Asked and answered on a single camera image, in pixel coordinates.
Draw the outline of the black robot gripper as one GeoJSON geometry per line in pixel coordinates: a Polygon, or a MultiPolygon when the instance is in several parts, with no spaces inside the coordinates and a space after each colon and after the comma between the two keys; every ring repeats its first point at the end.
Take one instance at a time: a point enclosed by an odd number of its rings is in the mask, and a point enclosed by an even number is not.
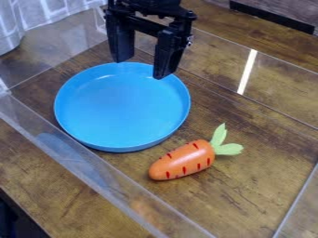
{"type": "Polygon", "coordinates": [[[153,56],[152,77],[162,79],[176,71],[185,47],[190,44],[190,24],[196,15],[180,7],[181,0],[108,0],[104,11],[105,29],[113,61],[128,60],[133,56],[134,31],[157,36],[153,56]],[[168,26],[138,18],[156,16],[172,18],[168,26]]]}

